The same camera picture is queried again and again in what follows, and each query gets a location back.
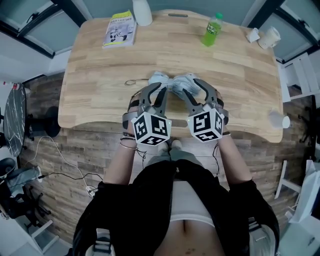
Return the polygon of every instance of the gray pants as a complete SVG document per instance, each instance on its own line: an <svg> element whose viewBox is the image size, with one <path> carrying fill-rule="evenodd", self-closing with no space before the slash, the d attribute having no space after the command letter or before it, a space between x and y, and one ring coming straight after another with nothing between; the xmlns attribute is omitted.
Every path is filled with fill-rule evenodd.
<svg viewBox="0 0 320 256"><path fill-rule="evenodd" d="M24 182L30 181L35 179L36 177L38 177L39 175L39 171L33 167L33 168L20 168L20 169L16 169L13 170L12 172L10 172L5 181L6 181L6 185L8 186L8 188L10 189L10 192L13 193L15 190L17 189L21 189L22 186L25 185Z"/></svg>
<svg viewBox="0 0 320 256"><path fill-rule="evenodd" d="M177 161L179 159L188 160L194 164L203 166L195 157L194 154L189 152L185 152L179 149L171 149L169 152L167 151L160 151L157 156L154 156L150 159L146 166L162 162L162 161Z"/></svg>

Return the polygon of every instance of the magazine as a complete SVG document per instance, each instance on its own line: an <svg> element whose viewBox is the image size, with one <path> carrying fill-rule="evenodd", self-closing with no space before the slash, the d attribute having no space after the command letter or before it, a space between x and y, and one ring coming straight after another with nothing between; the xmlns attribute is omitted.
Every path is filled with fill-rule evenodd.
<svg viewBox="0 0 320 256"><path fill-rule="evenodd" d="M130 10L117 13L110 19L102 48L132 46L137 23Z"/></svg>

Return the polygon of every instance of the green drink bottle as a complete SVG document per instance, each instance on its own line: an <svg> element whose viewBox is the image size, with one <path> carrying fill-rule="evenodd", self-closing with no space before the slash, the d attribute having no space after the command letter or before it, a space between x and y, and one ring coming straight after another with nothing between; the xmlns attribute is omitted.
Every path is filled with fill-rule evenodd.
<svg viewBox="0 0 320 256"><path fill-rule="evenodd" d="M205 35L202 39L202 43L205 46L212 46L215 43L216 37L219 34L222 26L223 15L220 12L212 17L206 27Z"/></svg>

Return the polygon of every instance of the floor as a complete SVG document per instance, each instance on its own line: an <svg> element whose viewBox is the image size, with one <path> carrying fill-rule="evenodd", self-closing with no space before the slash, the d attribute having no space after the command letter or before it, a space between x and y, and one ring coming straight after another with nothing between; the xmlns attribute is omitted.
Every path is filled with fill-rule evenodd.
<svg viewBox="0 0 320 256"><path fill-rule="evenodd" d="M27 99L27 111L34 117L44 115L50 106L58 106L62 85L63 73L50 77L41 77L26 84L31 89ZM272 206L283 229L287 223L285 212L287 206L295 204L297 195L290 190L281 192L280 197L274 200L275 191L280 179L283 160L288 160L287 178L301 185L304 171L301 168L306 144L299 143L305 126L298 114L304 113L305 106L311 105L311 98L296 99L285 103L283 111L290 117L290 128L283 131L281 143L269 143L266 140L249 133L232 132L245 162L250 168L253 180L261 191L265 200ZM97 173L103 176L108 171L108 166L117 148L121 137L122 128L114 123L88 123L73 129L61 129L59 135L54 138L57 147L65 159L78 166L83 174ZM26 138L27 149L20 155L21 165L35 157L39 138L34 141ZM200 143L194 138L182 138L183 149L193 153L197 159L212 173L216 174L217 164L212 157L215 143ZM146 160L156 154L155 148L147 148ZM228 188L224 175L223 165L219 152L217 160L220 167L219 180ZM64 162L54 143L48 137L44 137L38 144L38 152L35 160L27 165L39 165L42 174L52 172L64 173L74 178L80 178L79 171ZM135 156L131 181L143 169L142 158ZM100 179L94 175L85 178L88 185L97 187ZM73 180L63 175L53 174L43 179L42 183L32 181L34 193L43 193L41 204L52 212L45 217L52 219L51 232L59 235L65 241L71 243L77 222L84 209L91 201L85 191L83 180Z"/></svg>

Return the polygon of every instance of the white cup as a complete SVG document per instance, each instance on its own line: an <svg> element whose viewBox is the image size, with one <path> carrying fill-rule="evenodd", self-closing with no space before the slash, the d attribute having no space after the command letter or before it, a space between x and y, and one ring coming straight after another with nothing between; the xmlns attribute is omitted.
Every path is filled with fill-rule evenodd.
<svg viewBox="0 0 320 256"><path fill-rule="evenodd" d="M286 129L290 126L289 116L283 116L277 111L271 111L269 114L269 121L275 129Z"/></svg>
<svg viewBox="0 0 320 256"><path fill-rule="evenodd" d="M269 47L275 47L280 40L279 32L272 26L267 30L264 36L258 40L258 44L262 49L267 49Z"/></svg>
<svg viewBox="0 0 320 256"><path fill-rule="evenodd" d="M254 41L257 41L260 36L259 36L259 30L255 27L254 29L252 29L250 31L249 34L246 35L246 38L248 39L248 41L250 43L254 42Z"/></svg>

